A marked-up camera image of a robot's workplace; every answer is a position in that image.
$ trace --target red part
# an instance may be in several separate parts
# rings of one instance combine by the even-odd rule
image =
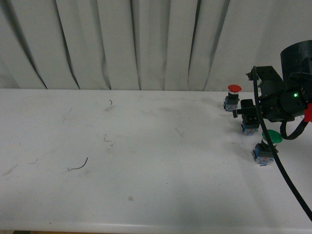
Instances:
[[[304,110],[304,121],[312,122],[312,103],[308,103],[308,108]]]
[[[236,84],[231,84],[228,86],[228,89],[233,92],[233,93],[238,93],[239,91],[242,90],[242,88],[239,85]]]

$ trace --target white curtain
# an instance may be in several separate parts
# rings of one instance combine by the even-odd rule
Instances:
[[[311,0],[0,0],[0,88],[225,91],[312,39]]]

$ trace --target green push button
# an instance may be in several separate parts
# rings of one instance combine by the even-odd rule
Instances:
[[[272,141],[273,144],[277,144],[277,143],[282,142],[283,138],[282,138],[281,134],[278,133],[277,131],[269,129],[268,133],[269,133],[269,136],[270,136],[271,141]]]

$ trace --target white table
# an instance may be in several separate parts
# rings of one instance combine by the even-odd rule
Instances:
[[[312,233],[276,164],[254,163],[261,129],[243,135],[226,94],[0,90],[0,229]],[[277,146],[310,207],[311,129]]]

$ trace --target black cable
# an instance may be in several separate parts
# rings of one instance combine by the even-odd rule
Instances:
[[[292,180],[289,178],[285,168],[283,167],[281,161],[279,160],[279,157],[275,151],[275,148],[273,146],[273,143],[271,141],[270,135],[268,133],[267,127],[264,123],[262,114],[261,114],[261,108],[260,108],[260,103],[259,103],[259,95],[258,95],[258,86],[257,86],[257,71],[256,71],[256,67],[253,67],[253,93],[254,93],[254,101],[255,101],[255,108],[257,110],[257,115],[258,115],[258,119],[262,128],[262,131],[264,133],[264,136],[266,138],[266,141],[268,143],[269,149],[271,150],[274,160],[282,174],[282,176],[284,177],[287,185],[289,186],[289,188],[291,189],[293,195],[296,197],[297,201],[299,202],[299,204],[301,205],[302,209],[305,211],[305,213],[307,214],[307,216],[309,217],[309,219],[312,221],[312,211],[311,209],[308,207],[308,205],[306,204],[305,200],[302,198],[302,196],[300,195],[299,191],[296,189],[295,185],[293,184]]]
[[[284,139],[286,140],[294,140],[296,139],[298,136],[300,136],[304,129],[306,128],[306,126],[308,125],[309,122],[306,122],[304,119],[299,123],[299,125],[297,126],[297,128],[294,130],[294,132],[292,134],[290,134],[289,136],[286,133],[286,124],[287,121],[282,121],[280,132],[281,135]]]

